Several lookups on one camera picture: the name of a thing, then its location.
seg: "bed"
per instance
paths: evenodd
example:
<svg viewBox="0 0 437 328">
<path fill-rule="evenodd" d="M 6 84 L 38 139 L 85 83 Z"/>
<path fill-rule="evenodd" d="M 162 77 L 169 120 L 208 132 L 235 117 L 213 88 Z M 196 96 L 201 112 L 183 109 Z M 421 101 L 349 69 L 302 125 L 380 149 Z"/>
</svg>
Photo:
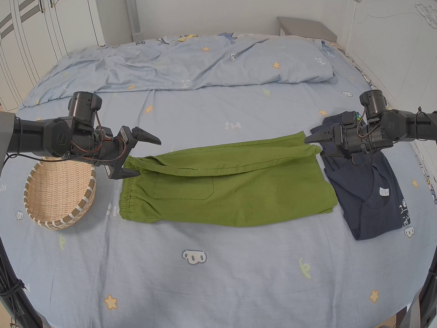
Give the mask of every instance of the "bed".
<svg viewBox="0 0 437 328">
<path fill-rule="evenodd" d="M 96 91 L 103 99 L 104 126 L 113 131 L 139 126 L 161 139 L 162 146 L 140 143 L 132 151 L 146 156 L 301 130 L 309 135 L 325 113 L 361 112 L 358 97 L 372 86 L 384 90 L 394 108 L 415 111 L 422 105 L 431 111 L 437 105 L 432 92 L 437 65 L 430 56 L 436 53 L 437 30 L 417 3 L 436 6 L 436 0 L 351 0 L 350 24 L 339 40 L 346 55 L 322 40 L 239 33 L 89 48 L 63 58 L 17 115 L 29 120 L 64 116 L 74 91 Z M 416 36 L 424 39 L 408 42 L 412 31 L 403 23 L 419 27 Z M 370 38 L 379 28 L 385 32 Z M 257 62 L 266 62 L 265 69 L 252 67 L 247 50 L 254 45 L 273 45 L 255 55 Z M 295 45 L 310 46 L 302 59 L 323 70 L 272 75 L 277 67 L 287 67 L 288 59 L 273 63 L 270 57 L 281 57 Z M 204 50 L 190 51 L 199 48 Z M 411 57 L 396 53 L 399 49 Z M 391 76 L 406 79 L 403 91 L 418 85 L 412 73 L 418 49 L 427 52 L 421 67 L 429 74 L 418 90 L 422 100 L 399 95 L 406 92 L 391 82 Z M 175 50 L 189 60 L 185 66 L 172 62 Z M 209 70 L 217 68 L 204 67 L 202 52 L 210 52 L 211 64 L 218 66 L 247 57 L 245 67 L 253 72 L 240 78 L 218 67 L 220 73 L 210 76 Z M 387 61 L 387 55 L 396 61 Z M 123 70 L 126 57 L 131 73 Z M 395 66 L 387 68 L 383 61 Z M 329 65 L 331 74 L 325 72 Z M 187 68 L 194 73 L 185 73 Z M 177 76 L 169 77 L 169 69 Z M 138 70 L 153 74 L 155 82 L 144 81 L 148 75 L 141 77 Z M 21 157 L 2 172 L 0 233 L 30 301 L 55 328 L 370 328 L 411 302 L 437 244 L 430 191 L 433 147 L 398 143 L 384 154 L 407 201 L 414 233 L 400 229 L 355 241 L 338 205 L 329 214 L 250 228 L 125 221 L 117 209 L 121 182 L 108 180 L 103 167 L 97 168 L 97 192 L 86 215 L 67 229 L 49 231 L 25 215 L 24 182 L 34 162 Z"/>
</svg>

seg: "bed sheet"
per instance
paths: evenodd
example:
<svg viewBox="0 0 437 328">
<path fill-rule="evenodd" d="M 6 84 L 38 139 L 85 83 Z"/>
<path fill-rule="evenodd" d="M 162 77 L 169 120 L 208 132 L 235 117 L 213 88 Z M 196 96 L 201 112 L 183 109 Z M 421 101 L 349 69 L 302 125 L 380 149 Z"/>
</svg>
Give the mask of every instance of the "bed sheet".
<svg viewBox="0 0 437 328">
<path fill-rule="evenodd" d="M 301 130 L 309 135 L 324 114 L 361 111 L 358 96 L 370 88 L 337 49 L 325 45 L 323 53 L 336 84 L 106 89 L 99 93 L 99 116 L 113 131 L 140 126 L 161 139 L 162 146 L 139 143 L 133 156 Z M 18 115 L 65 116 L 68 100 L 34 104 Z M 86 215 L 49 231 L 21 218 L 24 182 L 34 165 L 22 157 L 2 173 L 0 233 L 31 302 L 55 328 L 370 328 L 412 300 L 437 243 L 436 208 L 411 145 L 398 143 L 384 154 L 414 234 L 400 229 L 355 241 L 339 206 L 330 214 L 251 228 L 125 221 L 114 207 L 121 182 L 108 180 L 103 167 Z"/>
</svg>

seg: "green pants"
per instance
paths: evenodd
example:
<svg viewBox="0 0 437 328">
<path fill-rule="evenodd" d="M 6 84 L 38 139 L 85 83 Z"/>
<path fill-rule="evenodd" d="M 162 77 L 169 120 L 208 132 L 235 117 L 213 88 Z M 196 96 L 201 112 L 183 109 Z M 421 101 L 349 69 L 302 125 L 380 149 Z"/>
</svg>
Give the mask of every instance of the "green pants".
<svg viewBox="0 0 437 328">
<path fill-rule="evenodd" d="M 329 213 L 337 204 L 323 178 L 316 145 L 305 135 L 192 148 L 124 167 L 141 172 L 123 181 L 120 215 L 152 223 L 171 220 L 258 226 Z"/>
</svg>

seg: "white wardrobe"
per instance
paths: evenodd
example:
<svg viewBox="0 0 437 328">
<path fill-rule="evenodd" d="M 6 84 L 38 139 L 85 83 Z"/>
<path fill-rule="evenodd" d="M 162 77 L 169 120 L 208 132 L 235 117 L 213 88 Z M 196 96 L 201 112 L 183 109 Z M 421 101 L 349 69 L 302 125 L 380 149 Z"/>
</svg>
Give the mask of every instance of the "white wardrobe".
<svg viewBox="0 0 437 328">
<path fill-rule="evenodd" d="M 0 103 L 14 111 L 68 52 L 132 41 L 125 0 L 0 0 Z"/>
</svg>

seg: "gray nightstand top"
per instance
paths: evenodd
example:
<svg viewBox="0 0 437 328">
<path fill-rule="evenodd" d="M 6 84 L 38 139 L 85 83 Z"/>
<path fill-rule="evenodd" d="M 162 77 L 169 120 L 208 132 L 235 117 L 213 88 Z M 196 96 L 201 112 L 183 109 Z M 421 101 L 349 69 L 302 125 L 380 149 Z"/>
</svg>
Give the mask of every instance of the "gray nightstand top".
<svg viewBox="0 0 437 328">
<path fill-rule="evenodd" d="M 277 20 L 287 36 L 303 36 L 337 42 L 337 36 L 320 22 L 292 17 L 278 17 Z"/>
</svg>

